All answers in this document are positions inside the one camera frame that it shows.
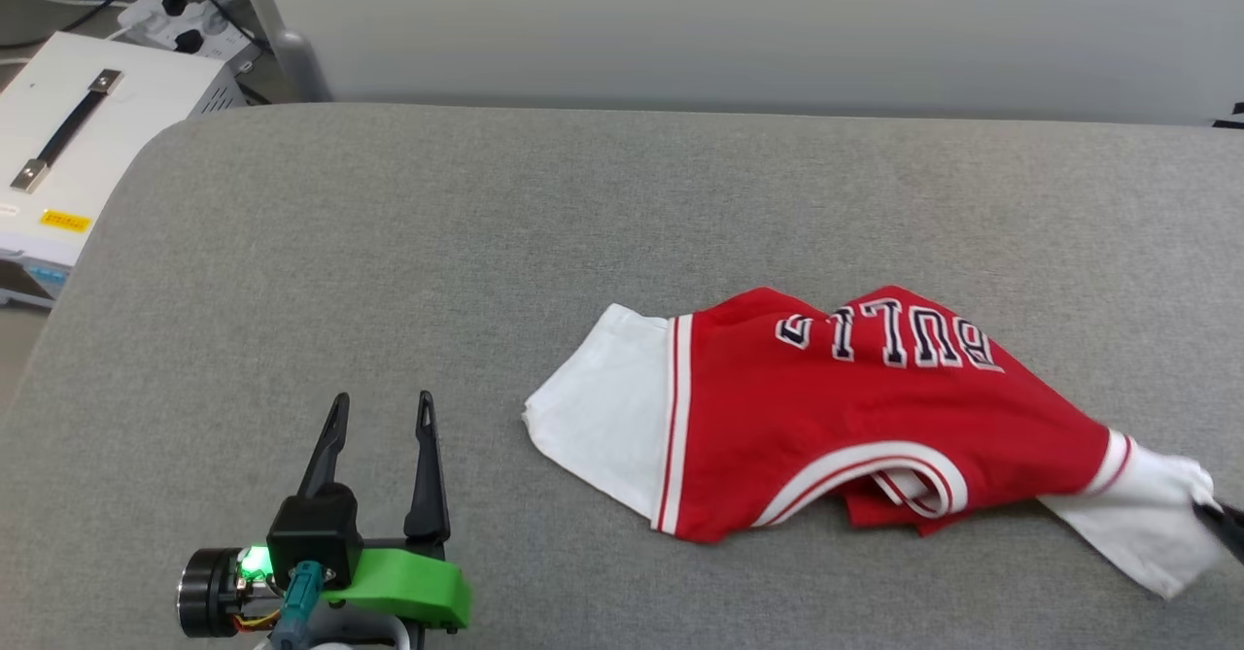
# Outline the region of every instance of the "green plastic part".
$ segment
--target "green plastic part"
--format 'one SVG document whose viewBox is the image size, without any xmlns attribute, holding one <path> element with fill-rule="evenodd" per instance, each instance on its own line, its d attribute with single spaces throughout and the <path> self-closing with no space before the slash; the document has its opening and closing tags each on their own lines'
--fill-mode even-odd
<svg viewBox="0 0 1244 650">
<path fill-rule="evenodd" d="M 458 565 L 401 548 L 364 548 L 348 589 L 325 589 L 325 602 L 422 623 L 427 628 L 466 628 L 470 587 Z"/>
</svg>

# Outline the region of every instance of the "white metal case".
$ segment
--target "white metal case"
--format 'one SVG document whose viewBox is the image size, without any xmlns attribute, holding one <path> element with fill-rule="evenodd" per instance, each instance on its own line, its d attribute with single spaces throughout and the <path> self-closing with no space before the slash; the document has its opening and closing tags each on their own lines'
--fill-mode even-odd
<svg viewBox="0 0 1244 650">
<path fill-rule="evenodd" d="M 103 70 L 121 73 L 46 175 L 10 185 L 46 150 Z M 134 155 L 182 119 L 246 104 L 225 62 L 53 35 L 0 92 L 0 304 L 53 306 Z"/>
</svg>

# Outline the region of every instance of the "table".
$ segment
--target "table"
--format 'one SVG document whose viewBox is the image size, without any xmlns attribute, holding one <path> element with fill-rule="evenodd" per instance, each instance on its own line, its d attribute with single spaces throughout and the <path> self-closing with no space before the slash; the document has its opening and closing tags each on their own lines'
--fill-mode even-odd
<svg viewBox="0 0 1244 650">
<path fill-rule="evenodd" d="M 200 648 L 199 547 L 259 541 L 340 389 L 364 536 L 435 394 L 473 628 L 432 648 L 1227 648 L 1037 506 L 931 538 L 841 505 L 697 546 L 545 460 L 522 401 L 610 303 L 896 282 L 1244 502 L 1244 142 L 1208 128 L 295 104 L 178 124 L 100 220 L 0 416 L 0 645 Z M 251 648 L 249 641 L 209 644 Z"/>
</svg>

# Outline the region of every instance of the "black cylinder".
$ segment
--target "black cylinder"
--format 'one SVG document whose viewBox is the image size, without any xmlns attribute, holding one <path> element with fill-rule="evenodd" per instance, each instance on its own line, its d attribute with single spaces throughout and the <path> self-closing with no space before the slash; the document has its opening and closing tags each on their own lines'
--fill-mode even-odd
<svg viewBox="0 0 1244 650">
<path fill-rule="evenodd" d="M 241 548 L 200 548 L 190 556 L 177 585 L 177 620 L 189 638 L 236 635 L 229 610 L 236 600 Z"/>
</svg>

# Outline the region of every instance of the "yellow label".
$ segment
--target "yellow label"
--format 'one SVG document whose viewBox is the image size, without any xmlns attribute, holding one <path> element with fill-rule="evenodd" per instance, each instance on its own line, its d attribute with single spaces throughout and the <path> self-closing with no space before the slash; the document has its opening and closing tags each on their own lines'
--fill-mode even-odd
<svg viewBox="0 0 1244 650">
<path fill-rule="evenodd" d="M 44 211 L 44 216 L 39 217 L 40 225 L 58 226 L 58 229 L 70 230 L 70 232 L 86 232 L 86 229 L 91 226 L 91 217 L 83 216 L 71 216 L 70 213 L 62 211 Z"/>
</svg>

